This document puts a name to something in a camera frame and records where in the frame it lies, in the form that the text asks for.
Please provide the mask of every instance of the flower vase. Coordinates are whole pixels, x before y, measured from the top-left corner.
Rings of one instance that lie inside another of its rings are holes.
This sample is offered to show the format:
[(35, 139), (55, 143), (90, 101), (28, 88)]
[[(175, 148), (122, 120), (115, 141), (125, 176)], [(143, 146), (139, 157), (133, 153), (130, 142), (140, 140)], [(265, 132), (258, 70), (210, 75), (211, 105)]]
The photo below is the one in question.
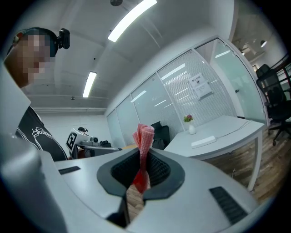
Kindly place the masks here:
[(190, 134), (196, 134), (196, 129), (195, 129), (195, 127), (192, 125), (192, 123), (189, 122), (188, 125), (189, 125), (189, 133), (190, 133)]

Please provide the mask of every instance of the checkered cloth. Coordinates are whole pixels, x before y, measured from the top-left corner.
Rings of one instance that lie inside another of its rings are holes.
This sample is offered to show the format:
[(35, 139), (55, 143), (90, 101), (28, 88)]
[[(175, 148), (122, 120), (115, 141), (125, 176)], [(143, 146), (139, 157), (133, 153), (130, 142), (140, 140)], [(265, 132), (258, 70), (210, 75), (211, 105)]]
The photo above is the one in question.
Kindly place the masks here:
[(138, 124), (137, 132), (134, 132), (132, 136), (140, 149), (140, 170), (133, 184), (140, 193), (143, 193), (147, 189), (148, 174), (146, 171), (146, 156), (153, 142), (154, 128), (152, 126)]

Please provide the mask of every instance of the black t-shirt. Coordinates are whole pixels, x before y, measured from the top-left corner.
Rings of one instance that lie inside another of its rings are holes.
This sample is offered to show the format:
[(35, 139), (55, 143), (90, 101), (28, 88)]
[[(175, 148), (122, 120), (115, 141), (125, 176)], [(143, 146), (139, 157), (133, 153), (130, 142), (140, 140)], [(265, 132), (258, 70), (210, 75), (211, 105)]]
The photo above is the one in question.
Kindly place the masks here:
[(16, 136), (33, 144), (38, 150), (47, 151), (54, 161), (67, 160), (63, 148), (48, 132), (36, 112), (28, 107), (17, 128)]

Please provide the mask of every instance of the table leg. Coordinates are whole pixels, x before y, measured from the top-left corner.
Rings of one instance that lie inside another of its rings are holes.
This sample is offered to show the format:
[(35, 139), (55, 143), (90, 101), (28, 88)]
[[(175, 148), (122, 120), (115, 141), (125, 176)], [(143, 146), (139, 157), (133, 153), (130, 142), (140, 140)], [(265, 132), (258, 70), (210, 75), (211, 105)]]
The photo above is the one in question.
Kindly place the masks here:
[(254, 159), (254, 165), (253, 165), (253, 172), (251, 174), (251, 180), (247, 187), (249, 191), (253, 190), (256, 179), (260, 171), (260, 164), (261, 164), (261, 158), (262, 158), (262, 144), (263, 144), (262, 131), (258, 132), (258, 137), (255, 139), (255, 144), (256, 146), (255, 146), (255, 159)]

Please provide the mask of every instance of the white power strip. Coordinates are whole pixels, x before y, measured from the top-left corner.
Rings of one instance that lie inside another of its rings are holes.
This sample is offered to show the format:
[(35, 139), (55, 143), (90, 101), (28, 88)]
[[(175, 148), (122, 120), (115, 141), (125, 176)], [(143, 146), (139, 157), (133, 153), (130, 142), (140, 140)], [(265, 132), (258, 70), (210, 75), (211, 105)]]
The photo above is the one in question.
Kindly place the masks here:
[(207, 138), (204, 138), (204, 139), (196, 141), (196, 142), (192, 142), (191, 146), (194, 149), (197, 147), (202, 147), (202, 146), (208, 145), (208, 144), (213, 143), (213, 142), (216, 142), (216, 138), (214, 136), (211, 136), (211, 137), (207, 137)]

